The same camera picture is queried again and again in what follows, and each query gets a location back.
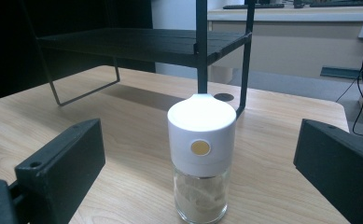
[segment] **wooden table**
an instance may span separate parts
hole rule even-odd
[[[100,118],[106,164],[72,223],[183,223],[175,209],[167,134],[168,109],[197,90],[193,79],[121,69],[121,82],[58,107],[49,85],[0,99],[0,179],[69,126]],[[114,79],[103,66],[56,82],[60,96],[76,96]],[[209,92],[239,88],[209,83]],[[237,120],[230,198],[221,223],[347,223],[295,169],[302,119],[348,131],[333,102],[248,90]]]

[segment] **orange button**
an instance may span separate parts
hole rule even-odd
[[[210,145],[202,140],[192,143],[190,148],[192,149],[192,152],[198,156],[204,156],[210,152]]]

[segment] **black shelf surface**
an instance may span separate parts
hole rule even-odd
[[[147,62],[198,66],[196,32],[190,30],[104,28],[66,35],[39,37],[44,49],[60,49]],[[243,44],[251,33],[207,32],[207,65]]]

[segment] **clear glass jar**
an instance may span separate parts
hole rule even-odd
[[[216,223],[227,211],[230,168],[213,177],[185,175],[174,166],[175,206],[188,223]]]

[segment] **white counter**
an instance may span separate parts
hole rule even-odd
[[[246,9],[209,10],[209,21],[245,21]],[[363,7],[258,8],[255,21],[363,21]]]

